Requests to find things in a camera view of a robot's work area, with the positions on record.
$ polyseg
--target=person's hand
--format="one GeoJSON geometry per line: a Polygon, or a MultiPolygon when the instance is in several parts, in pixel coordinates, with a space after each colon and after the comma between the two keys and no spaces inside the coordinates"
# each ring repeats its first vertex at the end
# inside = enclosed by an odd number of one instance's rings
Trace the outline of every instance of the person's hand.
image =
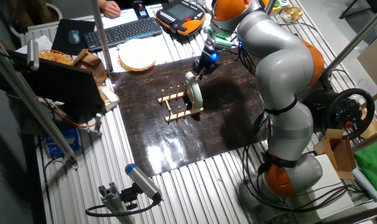
{"type": "Polygon", "coordinates": [[[121,13],[121,9],[114,1],[103,1],[100,4],[100,8],[103,11],[103,14],[109,18],[118,17],[121,13]]]}

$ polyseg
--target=racing wheel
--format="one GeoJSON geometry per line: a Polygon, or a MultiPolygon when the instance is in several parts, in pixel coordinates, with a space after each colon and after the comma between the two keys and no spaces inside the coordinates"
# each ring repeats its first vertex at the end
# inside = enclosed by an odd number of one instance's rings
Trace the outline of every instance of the racing wheel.
{"type": "Polygon", "coordinates": [[[339,93],[328,105],[323,116],[323,131],[328,128],[344,126],[352,128],[353,132],[348,134],[349,139],[359,137],[371,124],[375,113],[373,97],[365,90],[352,88],[339,93]],[[367,114],[362,119],[360,104],[349,97],[357,94],[362,96],[367,102],[367,114]]]}

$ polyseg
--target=metal table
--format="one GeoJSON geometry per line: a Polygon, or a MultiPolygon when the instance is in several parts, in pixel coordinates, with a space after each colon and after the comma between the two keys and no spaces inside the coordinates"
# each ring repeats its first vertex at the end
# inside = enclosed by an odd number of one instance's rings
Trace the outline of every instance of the metal table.
{"type": "MultiPolygon", "coordinates": [[[[297,0],[291,0],[291,3],[302,7],[297,0]]],[[[160,4],[147,6],[147,11],[154,17],[160,8],[160,4]]],[[[136,18],[132,9],[123,11],[122,16],[126,16],[129,21],[136,18]]],[[[78,19],[93,21],[92,16],[78,19]]],[[[284,23],[277,16],[273,19],[284,23]]],[[[299,22],[317,29],[306,10],[299,22]]],[[[22,44],[25,45],[29,39],[42,35],[53,41],[57,24],[57,22],[46,24],[29,30],[22,35],[22,44]]],[[[298,34],[319,49],[324,56],[326,66],[335,58],[335,53],[316,30],[300,25],[283,26],[283,28],[298,34]]],[[[182,37],[177,41],[164,32],[152,39],[162,50],[157,58],[157,64],[160,64],[199,55],[206,34],[201,31],[195,38],[182,37]]],[[[115,55],[118,52],[117,48],[110,49],[110,52],[114,70],[123,71],[115,55]]],[[[343,72],[333,72],[331,83],[337,92],[355,87],[350,76],[343,72]]],[[[113,86],[109,79],[106,84],[111,88],[113,86]]],[[[59,159],[59,162],[49,165],[46,176],[49,182],[50,201],[46,196],[44,174],[40,173],[48,223],[52,222],[52,217],[54,223],[118,223],[116,218],[86,216],[85,209],[101,205],[98,186],[115,182],[121,190],[132,184],[131,179],[124,173],[126,164],[134,162],[124,130],[124,122],[128,121],[122,120],[119,108],[115,107],[103,116],[100,134],[94,128],[78,130],[82,144],[82,150],[75,152],[79,169],[71,169],[68,163],[65,163],[65,159],[59,159]]],[[[318,136],[314,134],[305,152],[312,150],[317,142],[318,136]]],[[[249,152],[252,172],[261,163],[259,152],[267,149],[265,142],[255,146],[257,152],[249,152]]],[[[150,211],[133,215],[136,223],[252,223],[250,215],[240,207],[237,197],[238,186],[243,180],[242,152],[242,149],[227,152],[152,177],[152,181],[161,189],[164,201],[150,211]]],[[[51,157],[37,149],[37,160],[39,168],[43,169],[43,164],[48,163],[51,157]]],[[[137,203],[139,208],[144,208],[149,206],[150,201],[145,195],[140,195],[137,203]]]]}

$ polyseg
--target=keyboard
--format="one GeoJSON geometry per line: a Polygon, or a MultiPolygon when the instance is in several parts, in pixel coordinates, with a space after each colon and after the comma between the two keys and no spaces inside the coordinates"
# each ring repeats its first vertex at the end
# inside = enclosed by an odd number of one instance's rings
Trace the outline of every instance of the keyboard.
{"type": "MultiPolygon", "coordinates": [[[[156,18],[143,18],[137,21],[128,22],[105,29],[108,47],[115,47],[118,44],[125,43],[134,38],[145,38],[161,34],[156,18]]],[[[101,50],[99,35],[96,32],[90,32],[83,35],[89,51],[96,52],[101,50]]]]}

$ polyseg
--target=dark wooden board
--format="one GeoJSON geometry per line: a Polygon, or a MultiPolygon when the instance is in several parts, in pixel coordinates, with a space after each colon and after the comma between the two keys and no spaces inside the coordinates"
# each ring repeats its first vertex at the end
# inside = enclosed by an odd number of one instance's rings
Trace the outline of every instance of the dark wooden board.
{"type": "MultiPolygon", "coordinates": [[[[161,90],[183,86],[192,59],[155,66],[141,73],[113,73],[111,81],[121,102],[119,108],[134,162],[148,175],[167,172],[193,162],[238,149],[264,139],[251,135],[253,121],[263,111],[260,97],[248,83],[249,72],[230,54],[211,75],[198,81],[204,111],[165,122],[168,110],[158,104],[161,90]]],[[[172,111],[188,99],[171,101],[172,111]]]]}

